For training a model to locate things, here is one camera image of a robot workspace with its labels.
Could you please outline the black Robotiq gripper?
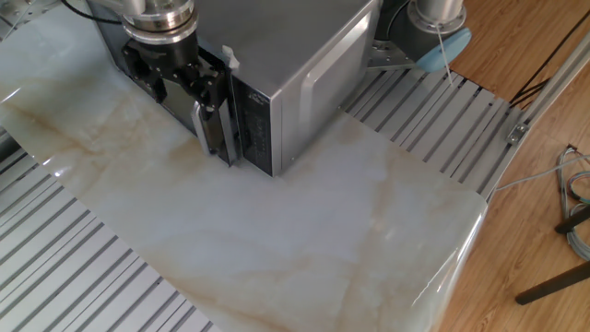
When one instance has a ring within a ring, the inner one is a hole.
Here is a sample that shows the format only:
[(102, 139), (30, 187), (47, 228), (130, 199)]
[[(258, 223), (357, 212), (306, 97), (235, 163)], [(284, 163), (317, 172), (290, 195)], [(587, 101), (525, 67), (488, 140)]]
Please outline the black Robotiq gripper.
[(209, 120), (228, 98), (228, 70), (225, 63), (203, 48), (196, 33), (170, 44), (152, 45), (129, 40), (122, 48), (125, 63), (136, 82), (142, 82), (155, 101), (167, 97), (162, 77), (188, 77), (188, 92)]

